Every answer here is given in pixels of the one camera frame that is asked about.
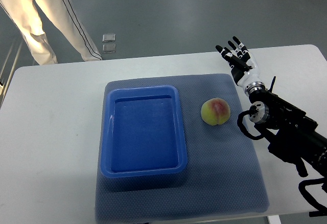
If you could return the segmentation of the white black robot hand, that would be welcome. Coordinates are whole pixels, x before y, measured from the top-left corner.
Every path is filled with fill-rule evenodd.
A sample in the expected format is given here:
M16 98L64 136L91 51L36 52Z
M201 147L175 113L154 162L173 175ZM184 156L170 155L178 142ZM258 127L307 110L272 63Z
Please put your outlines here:
M253 91L264 89L260 79L260 70L256 59L248 48L235 36L228 41L231 50L227 47L216 45L215 48L221 57L228 63L234 82L249 96Z

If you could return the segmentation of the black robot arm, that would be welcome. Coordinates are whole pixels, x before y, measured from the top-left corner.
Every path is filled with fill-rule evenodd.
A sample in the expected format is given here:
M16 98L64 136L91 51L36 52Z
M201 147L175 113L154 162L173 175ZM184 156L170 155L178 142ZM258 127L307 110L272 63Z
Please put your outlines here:
M316 210L310 217L325 216L326 206L320 204L307 190L307 186L321 185L326 191L326 138L316 132L317 122L306 112L266 89L260 81L244 87L251 107L239 114L240 131L252 140L265 138L268 151L283 162L294 164L304 180L298 189L303 198ZM315 169L321 178L308 180L305 163Z

